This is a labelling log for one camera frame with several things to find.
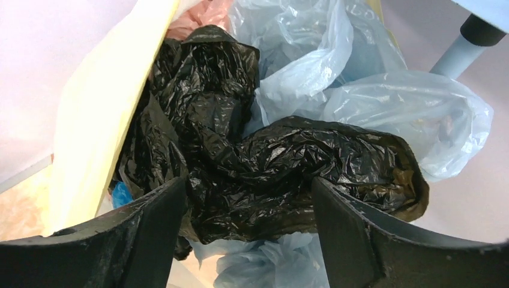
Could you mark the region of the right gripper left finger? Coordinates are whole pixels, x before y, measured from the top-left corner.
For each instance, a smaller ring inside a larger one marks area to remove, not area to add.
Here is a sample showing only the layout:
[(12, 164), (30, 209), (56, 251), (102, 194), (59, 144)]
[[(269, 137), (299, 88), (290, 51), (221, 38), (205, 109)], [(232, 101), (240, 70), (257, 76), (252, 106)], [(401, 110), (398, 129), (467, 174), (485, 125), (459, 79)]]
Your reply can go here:
[(177, 177), (102, 216), (1, 242), (2, 287), (165, 287), (185, 208)]

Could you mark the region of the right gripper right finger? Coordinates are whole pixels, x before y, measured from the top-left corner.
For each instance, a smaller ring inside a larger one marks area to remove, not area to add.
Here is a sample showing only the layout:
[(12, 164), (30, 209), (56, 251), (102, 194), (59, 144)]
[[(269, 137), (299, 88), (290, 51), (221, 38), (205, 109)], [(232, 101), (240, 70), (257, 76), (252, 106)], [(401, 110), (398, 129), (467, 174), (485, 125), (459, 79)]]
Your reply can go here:
[(508, 243), (426, 230), (315, 178), (312, 200), (331, 287), (507, 287)]

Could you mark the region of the black trash bag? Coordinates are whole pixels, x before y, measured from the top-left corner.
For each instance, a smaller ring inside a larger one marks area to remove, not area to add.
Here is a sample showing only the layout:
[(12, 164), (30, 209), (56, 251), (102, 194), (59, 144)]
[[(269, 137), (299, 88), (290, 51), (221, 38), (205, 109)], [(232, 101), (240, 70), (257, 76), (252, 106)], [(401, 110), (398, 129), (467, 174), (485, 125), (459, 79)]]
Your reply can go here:
[(137, 199), (186, 178), (176, 259), (191, 242), (315, 232), (315, 177), (401, 220), (424, 214), (429, 186), (401, 137), (299, 116), (243, 136), (258, 60), (258, 49), (214, 25), (164, 40), (155, 58), (113, 181)]

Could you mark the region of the large translucent yellow-rimmed bag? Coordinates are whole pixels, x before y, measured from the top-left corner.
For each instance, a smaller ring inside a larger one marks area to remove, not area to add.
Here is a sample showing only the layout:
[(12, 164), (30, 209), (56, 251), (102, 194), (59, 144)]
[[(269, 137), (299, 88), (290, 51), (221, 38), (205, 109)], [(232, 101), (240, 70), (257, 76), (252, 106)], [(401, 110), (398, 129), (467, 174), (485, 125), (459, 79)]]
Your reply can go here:
[(137, 1), (64, 86), (43, 235), (93, 219), (170, 23), (194, 1)]

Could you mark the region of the light blue plastic bag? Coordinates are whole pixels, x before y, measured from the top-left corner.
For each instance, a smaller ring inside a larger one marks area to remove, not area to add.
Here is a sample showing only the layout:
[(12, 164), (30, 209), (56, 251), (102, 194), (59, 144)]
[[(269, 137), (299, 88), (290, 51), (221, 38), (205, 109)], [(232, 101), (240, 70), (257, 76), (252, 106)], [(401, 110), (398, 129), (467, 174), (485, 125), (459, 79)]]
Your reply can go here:
[(493, 109), (453, 79), (408, 70), (365, 1), (235, 1), (228, 16), (261, 53), (246, 134), (285, 116), (395, 134), (432, 182), (458, 175), (487, 140)]

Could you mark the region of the pink plastic bag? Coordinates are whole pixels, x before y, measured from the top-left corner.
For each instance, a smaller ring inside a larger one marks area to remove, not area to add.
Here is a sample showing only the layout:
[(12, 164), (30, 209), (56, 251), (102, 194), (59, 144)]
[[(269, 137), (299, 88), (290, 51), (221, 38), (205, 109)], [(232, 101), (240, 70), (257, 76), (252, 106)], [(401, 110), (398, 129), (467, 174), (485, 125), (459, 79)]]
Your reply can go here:
[(230, 31), (228, 11), (233, 1), (197, 1), (196, 5), (183, 12), (169, 25), (165, 38), (185, 40), (197, 28), (215, 25)]

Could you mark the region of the light blue metal stand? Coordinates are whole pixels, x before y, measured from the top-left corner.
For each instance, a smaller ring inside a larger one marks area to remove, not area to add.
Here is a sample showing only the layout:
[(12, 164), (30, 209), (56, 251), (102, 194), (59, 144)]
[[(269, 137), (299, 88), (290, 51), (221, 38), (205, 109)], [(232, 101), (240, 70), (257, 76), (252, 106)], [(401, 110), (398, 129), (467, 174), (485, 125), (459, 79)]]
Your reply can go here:
[(470, 14), (460, 27), (459, 36), (439, 58), (430, 72), (456, 79), (487, 48), (498, 44), (507, 34), (507, 31)]

